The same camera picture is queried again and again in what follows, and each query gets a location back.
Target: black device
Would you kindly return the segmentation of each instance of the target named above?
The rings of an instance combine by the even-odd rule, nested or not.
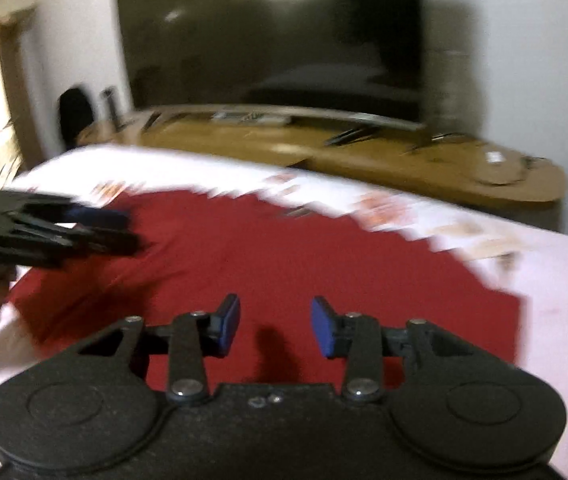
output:
[[[109,86],[102,91],[102,98],[106,102],[106,109],[109,111],[109,119],[113,123],[115,132],[122,131],[122,121],[120,121],[120,114],[118,113],[118,105],[115,102],[115,87]]]
[[[124,212],[88,207],[70,197],[1,190],[0,264],[60,267],[67,258],[91,253],[134,254],[140,243],[128,223]]]
[[[331,384],[221,384],[240,302],[145,327],[121,320],[0,386],[0,480],[561,480],[548,460],[566,425],[555,390],[425,320],[385,328],[321,297],[320,351],[347,360]],[[144,383],[168,354],[166,392]],[[383,387],[384,357],[405,382]]]
[[[118,0],[118,10],[137,108],[421,118],[420,0]]]
[[[85,88],[73,86],[59,96],[58,118],[64,147],[76,148],[80,133],[95,122],[93,105]]]

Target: circular cap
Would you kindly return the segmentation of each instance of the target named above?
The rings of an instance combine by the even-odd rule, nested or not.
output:
[[[44,426],[78,426],[96,416],[104,398],[82,384],[51,384],[36,391],[28,401],[29,413]]]
[[[450,412],[472,424],[502,424],[522,407],[512,391],[499,384],[462,384],[448,392]]]
[[[126,453],[153,427],[155,394],[125,367],[79,368],[77,377],[64,377],[67,368],[46,364],[0,386],[0,452],[12,462],[90,470]]]
[[[271,404],[279,404],[280,402],[284,402],[284,396],[280,394],[270,394],[269,395],[269,402]]]
[[[463,470],[529,466],[557,444],[566,424],[561,397],[521,373],[521,382],[404,383],[389,409],[411,446]]]
[[[190,397],[204,390],[204,384],[195,379],[180,379],[171,385],[171,391],[179,397]]]
[[[366,397],[379,390],[379,384],[372,379],[353,379],[346,385],[349,394],[355,397]]]
[[[266,405],[265,397],[251,397],[248,399],[248,405],[251,408],[263,408]]]

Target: television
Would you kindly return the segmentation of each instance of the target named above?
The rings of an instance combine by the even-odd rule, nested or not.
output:
[[[274,105],[421,120],[420,0],[117,0],[136,108]]]

